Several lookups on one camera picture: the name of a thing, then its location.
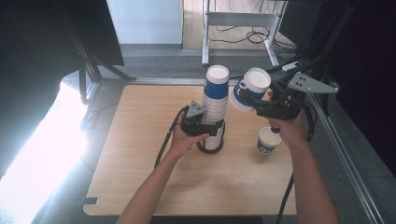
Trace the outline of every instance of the wooden table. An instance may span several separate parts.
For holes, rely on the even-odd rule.
[[[153,170],[177,112],[191,100],[199,104],[202,86],[125,87],[84,205],[88,215],[120,215]],[[259,130],[269,126],[255,112],[242,113],[228,103],[223,149],[213,155],[193,146],[179,160],[154,215],[276,215],[291,175],[291,159],[282,142],[269,155],[256,149]],[[294,190],[285,215],[295,215]]]

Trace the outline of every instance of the white wall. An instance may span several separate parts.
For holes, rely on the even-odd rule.
[[[181,44],[182,0],[107,0],[120,44]]]

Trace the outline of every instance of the human hand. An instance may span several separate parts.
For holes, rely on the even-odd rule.
[[[268,94],[270,95],[271,100],[274,93],[270,91]],[[279,135],[283,142],[285,142],[289,147],[298,146],[301,143],[306,142],[303,111],[300,111],[300,114],[296,119],[282,120],[268,118],[268,121],[271,127],[280,129]]]
[[[204,141],[209,137],[208,133],[198,136],[188,136],[185,132],[183,132],[183,130],[180,128],[180,123],[183,116],[184,113],[178,117],[177,125],[173,131],[172,144],[168,152],[177,156],[177,158],[182,157],[184,153],[190,150],[194,143]]]

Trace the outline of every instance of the bright light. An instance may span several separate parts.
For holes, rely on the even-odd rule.
[[[49,113],[0,182],[0,211],[6,213],[6,223],[31,223],[76,164],[86,144],[79,129],[86,111],[79,92],[62,83]]]

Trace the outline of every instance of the person's right arm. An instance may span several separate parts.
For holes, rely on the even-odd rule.
[[[280,128],[279,134],[290,149],[299,223],[339,223],[334,203],[305,137],[303,113],[295,120],[268,120],[272,127]]]

